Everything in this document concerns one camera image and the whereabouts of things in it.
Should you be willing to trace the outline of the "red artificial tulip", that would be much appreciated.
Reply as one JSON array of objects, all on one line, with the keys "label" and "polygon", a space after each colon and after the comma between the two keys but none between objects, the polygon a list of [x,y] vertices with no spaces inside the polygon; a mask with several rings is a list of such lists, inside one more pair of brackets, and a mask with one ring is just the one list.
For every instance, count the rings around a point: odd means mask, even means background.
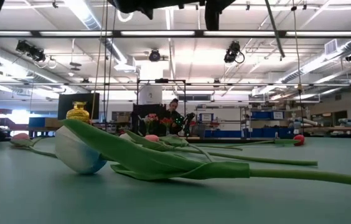
[{"label": "red artificial tulip", "polygon": [[253,138],[253,139],[230,139],[230,138],[207,138],[207,139],[189,139],[189,145],[202,147],[242,147],[259,144],[277,144],[277,145],[295,145],[301,146],[305,142],[305,137],[298,134],[293,138]]}]

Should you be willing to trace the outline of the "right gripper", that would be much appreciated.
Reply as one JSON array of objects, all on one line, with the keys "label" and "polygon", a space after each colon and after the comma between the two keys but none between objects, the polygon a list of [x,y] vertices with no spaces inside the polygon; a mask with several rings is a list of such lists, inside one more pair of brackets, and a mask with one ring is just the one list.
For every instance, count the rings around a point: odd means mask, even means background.
[{"label": "right gripper", "polygon": [[219,30],[219,20],[222,11],[235,0],[206,0],[205,25],[207,30]]}]

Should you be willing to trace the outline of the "white sign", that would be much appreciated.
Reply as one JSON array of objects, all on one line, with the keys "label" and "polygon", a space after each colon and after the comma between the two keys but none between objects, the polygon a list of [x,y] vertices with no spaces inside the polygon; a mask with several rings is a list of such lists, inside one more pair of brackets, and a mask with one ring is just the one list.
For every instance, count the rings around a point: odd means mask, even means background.
[{"label": "white sign", "polygon": [[215,119],[215,116],[213,113],[200,113],[199,114],[199,121],[200,122],[212,122]]}]

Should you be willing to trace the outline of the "silver ventilation duct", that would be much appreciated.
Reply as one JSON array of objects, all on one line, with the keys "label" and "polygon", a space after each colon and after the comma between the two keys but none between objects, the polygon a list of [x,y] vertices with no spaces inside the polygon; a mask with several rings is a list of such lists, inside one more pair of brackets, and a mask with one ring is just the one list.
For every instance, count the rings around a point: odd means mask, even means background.
[{"label": "silver ventilation duct", "polygon": [[298,62],[294,68],[285,72],[278,80],[278,83],[288,83],[291,80],[306,75],[350,54],[351,39],[332,39],[324,44],[324,50],[322,52],[304,60],[303,62]]}]

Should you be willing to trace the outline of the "pink flower bouquet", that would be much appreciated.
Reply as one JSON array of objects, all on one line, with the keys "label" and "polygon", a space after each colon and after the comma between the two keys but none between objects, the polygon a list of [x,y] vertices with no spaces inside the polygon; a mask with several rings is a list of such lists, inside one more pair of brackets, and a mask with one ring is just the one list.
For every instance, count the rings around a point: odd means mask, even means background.
[{"label": "pink flower bouquet", "polygon": [[153,133],[158,121],[159,121],[159,118],[158,118],[157,114],[155,114],[155,113],[150,113],[145,117],[144,122],[145,122],[145,126],[146,126],[146,134],[147,135]]}]

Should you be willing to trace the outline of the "black beam with light strips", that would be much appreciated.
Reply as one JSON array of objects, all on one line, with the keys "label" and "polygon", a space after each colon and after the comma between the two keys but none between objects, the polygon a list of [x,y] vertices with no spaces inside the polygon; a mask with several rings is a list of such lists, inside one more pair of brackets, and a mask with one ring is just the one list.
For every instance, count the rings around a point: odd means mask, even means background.
[{"label": "black beam with light strips", "polygon": [[[351,39],[351,30],[279,30],[280,39]],[[2,38],[236,38],[270,39],[271,30],[0,30]]]},{"label": "black beam with light strips", "polygon": [[[141,86],[145,84],[151,85],[164,85],[164,86],[225,86],[225,87],[236,87],[236,86],[251,86],[251,87],[261,87],[261,86],[271,86],[271,87],[285,87],[298,86],[297,83],[154,83],[154,82],[139,82],[139,83],[22,83],[22,82],[0,82],[0,85],[4,86]],[[351,87],[351,83],[302,83],[303,87]]]}]

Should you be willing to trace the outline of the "black panel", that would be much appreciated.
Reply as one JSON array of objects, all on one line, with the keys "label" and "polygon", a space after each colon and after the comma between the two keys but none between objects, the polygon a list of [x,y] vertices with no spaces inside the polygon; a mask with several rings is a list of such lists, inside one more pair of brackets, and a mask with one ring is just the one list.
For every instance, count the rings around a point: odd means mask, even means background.
[{"label": "black panel", "polygon": [[131,113],[131,130],[136,134],[142,136],[146,134],[146,126],[144,119],[150,114],[157,114],[159,121],[156,124],[156,127],[152,134],[156,136],[163,136],[166,133],[166,127],[160,123],[160,120],[166,115],[166,107],[162,104],[155,105],[133,105],[133,111]]}]

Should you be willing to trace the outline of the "white square housing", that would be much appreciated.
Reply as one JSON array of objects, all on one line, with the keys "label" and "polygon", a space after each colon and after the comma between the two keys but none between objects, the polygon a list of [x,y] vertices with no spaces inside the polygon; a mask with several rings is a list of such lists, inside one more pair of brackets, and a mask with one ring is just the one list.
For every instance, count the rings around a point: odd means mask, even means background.
[{"label": "white square housing", "polygon": [[162,103],[162,86],[145,85],[139,91],[139,104],[155,105]]}]

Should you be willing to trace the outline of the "person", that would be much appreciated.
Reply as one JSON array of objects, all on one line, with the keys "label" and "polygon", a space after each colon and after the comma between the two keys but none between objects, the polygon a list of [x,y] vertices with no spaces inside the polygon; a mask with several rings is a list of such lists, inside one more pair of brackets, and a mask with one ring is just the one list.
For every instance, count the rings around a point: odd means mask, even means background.
[{"label": "person", "polygon": [[169,109],[167,110],[167,117],[171,120],[169,127],[170,134],[178,134],[182,130],[182,125],[180,123],[181,114],[177,111],[179,105],[179,100],[174,98],[169,103]]}]

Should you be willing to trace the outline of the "wooden workbench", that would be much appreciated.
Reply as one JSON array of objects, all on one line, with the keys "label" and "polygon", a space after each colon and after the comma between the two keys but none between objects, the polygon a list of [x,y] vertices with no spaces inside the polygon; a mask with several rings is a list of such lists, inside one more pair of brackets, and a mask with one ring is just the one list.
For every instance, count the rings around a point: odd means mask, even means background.
[{"label": "wooden workbench", "polygon": [[351,127],[305,127],[301,128],[300,132],[307,133],[308,135],[312,134],[331,134],[336,132],[337,134],[351,134]]}]

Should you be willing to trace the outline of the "pink artificial tulip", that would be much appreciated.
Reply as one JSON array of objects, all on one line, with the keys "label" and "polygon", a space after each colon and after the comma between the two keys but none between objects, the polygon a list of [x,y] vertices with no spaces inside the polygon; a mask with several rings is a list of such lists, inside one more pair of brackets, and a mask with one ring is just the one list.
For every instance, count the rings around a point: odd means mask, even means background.
[{"label": "pink artificial tulip", "polygon": [[39,151],[34,148],[34,146],[42,139],[45,139],[45,137],[36,137],[31,139],[28,134],[19,133],[14,135],[10,139],[10,143],[11,143],[11,147],[14,149],[21,149],[21,150],[33,152],[35,154],[57,158],[57,156],[52,152]]}]

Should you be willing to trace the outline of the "blue box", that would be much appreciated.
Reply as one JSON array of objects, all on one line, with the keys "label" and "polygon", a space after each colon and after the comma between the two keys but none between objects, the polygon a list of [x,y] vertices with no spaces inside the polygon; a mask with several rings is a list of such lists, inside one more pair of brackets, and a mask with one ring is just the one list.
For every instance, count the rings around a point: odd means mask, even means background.
[{"label": "blue box", "polygon": [[29,128],[44,128],[45,127],[45,118],[43,117],[36,117],[36,118],[29,118]]}]

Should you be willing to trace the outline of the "yellow glass vase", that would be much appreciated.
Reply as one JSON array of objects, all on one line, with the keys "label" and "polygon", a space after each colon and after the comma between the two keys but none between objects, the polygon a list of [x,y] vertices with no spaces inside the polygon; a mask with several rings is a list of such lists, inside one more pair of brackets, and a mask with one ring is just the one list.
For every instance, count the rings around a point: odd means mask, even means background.
[{"label": "yellow glass vase", "polygon": [[90,114],[85,109],[86,101],[74,101],[73,108],[67,111],[66,119],[75,119],[84,123],[90,123]]}]

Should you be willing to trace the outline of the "white artificial tulip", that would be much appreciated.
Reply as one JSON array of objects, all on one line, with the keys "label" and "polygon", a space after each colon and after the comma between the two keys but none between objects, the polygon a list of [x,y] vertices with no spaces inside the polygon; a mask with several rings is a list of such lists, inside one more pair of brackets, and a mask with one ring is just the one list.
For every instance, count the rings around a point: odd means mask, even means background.
[{"label": "white artificial tulip", "polygon": [[167,135],[163,137],[158,137],[156,135],[140,136],[131,131],[126,131],[125,133],[119,136],[122,139],[131,141],[138,146],[143,146],[148,149],[161,152],[186,152],[192,154],[202,154],[210,162],[213,162],[214,159],[212,156],[222,157],[227,159],[236,159],[240,161],[252,161],[252,162],[262,162],[268,164],[286,164],[294,166],[318,166],[317,161],[294,161],[294,160],[285,160],[285,159],[269,159],[269,158],[260,158],[260,157],[246,157],[238,156],[231,154],[224,154],[219,152],[207,152],[203,150],[202,147],[198,147],[189,143],[187,140],[182,139],[176,135]]},{"label": "white artificial tulip", "polygon": [[145,181],[266,177],[351,185],[351,175],[309,170],[252,169],[250,161],[225,158],[222,162],[210,162],[202,154],[155,151],[75,119],[64,120],[56,132],[55,155],[66,166],[83,175],[94,174],[107,161],[111,161],[111,168],[116,173]]}]

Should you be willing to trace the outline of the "black monitor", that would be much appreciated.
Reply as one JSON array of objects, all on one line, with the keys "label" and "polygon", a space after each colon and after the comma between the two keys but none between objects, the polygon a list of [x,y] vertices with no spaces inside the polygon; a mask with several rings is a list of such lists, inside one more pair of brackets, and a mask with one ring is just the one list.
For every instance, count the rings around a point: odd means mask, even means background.
[{"label": "black monitor", "polygon": [[84,110],[90,115],[90,119],[99,118],[100,94],[99,93],[76,93],[71,95],[60,95],[58,98],[57,119],[66,118],[68,111],[74,109],[76,102],[85,102]]}]

